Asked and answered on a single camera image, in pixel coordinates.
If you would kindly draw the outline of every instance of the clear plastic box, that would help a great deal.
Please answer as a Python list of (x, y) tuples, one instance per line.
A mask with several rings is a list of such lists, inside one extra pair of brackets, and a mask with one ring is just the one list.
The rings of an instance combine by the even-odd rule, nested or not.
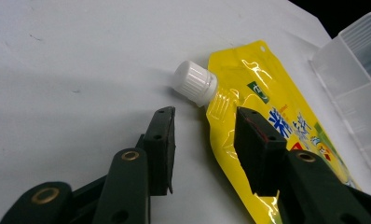
[(310, 63), (371, 168), (371, 12), (319, 49)]

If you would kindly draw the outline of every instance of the white cap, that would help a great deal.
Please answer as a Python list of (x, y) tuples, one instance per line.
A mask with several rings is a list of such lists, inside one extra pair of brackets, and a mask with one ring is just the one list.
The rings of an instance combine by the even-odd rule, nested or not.
[(197, 106), (203, 106), (215, 95), (217, 77), (199, 65), (185, 61), (174, 72), (173, 88)]

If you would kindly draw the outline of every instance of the spout pouch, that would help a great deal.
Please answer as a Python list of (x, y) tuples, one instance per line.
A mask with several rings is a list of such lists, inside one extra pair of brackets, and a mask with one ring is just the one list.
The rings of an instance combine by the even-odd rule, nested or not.
[(288, 150), (320, 155), (342, 183), (356, 187), (322, 125), (264, 41), (214, 52), (208, 70), (218, 79), (206, 111), (213, 153), (256, 223), (282, 221), (277, 198), (252, 194), (240, 166), (233, 146), (238, 106), (258, 111), (287, 140)]

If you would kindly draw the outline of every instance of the pouch label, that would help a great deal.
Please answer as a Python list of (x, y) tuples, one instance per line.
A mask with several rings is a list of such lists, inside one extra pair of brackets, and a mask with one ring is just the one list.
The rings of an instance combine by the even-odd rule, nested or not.
[(250, 89), (252, 89), (252, 91), (255, 92), (255, 94), (257, 94), (259, 96), (259, 98), (261, 98), (261, 100), (266, 104), (267, 102), (269, 102), (269, 97), (267, 97), (261, 90), (261, 88), (259, 88), (259, 86), (257, 85), (257, 83), (254, 81), (252, 83), (250, 83), (249, 85), (247, 85)]

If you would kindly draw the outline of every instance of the white table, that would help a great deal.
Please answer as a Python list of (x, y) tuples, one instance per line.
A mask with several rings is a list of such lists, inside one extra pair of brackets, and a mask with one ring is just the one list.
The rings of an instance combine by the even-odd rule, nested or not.
[(215, 161), (203, 108), (172, 90), (184, 60), (265, 40), (365, 192), (371, 172), (309, 66), (330, 37), (286, 0), (0, 0), (0, 219), (31, 187), (78, 189), (134, 147), (153, 113), (176, 107), (174, 194), (152, 223), (250, 223)]

